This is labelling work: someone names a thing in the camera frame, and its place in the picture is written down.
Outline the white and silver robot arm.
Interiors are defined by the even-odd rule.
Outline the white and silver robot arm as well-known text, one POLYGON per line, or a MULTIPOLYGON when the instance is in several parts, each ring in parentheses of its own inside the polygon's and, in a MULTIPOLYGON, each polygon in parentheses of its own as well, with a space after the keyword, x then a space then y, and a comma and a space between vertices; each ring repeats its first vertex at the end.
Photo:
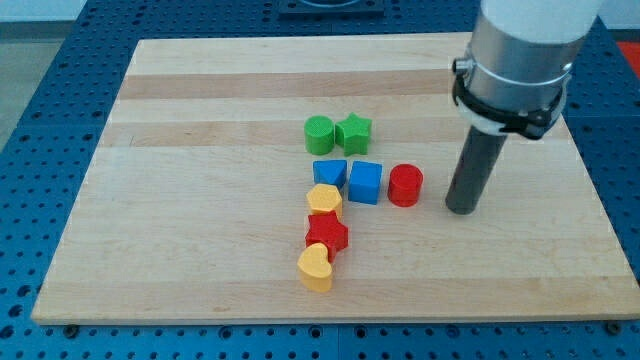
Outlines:
POLYGON ((482 0, 452 97, 486 135, 542 138, 560 117, 574 60, 602 0, 482 0))

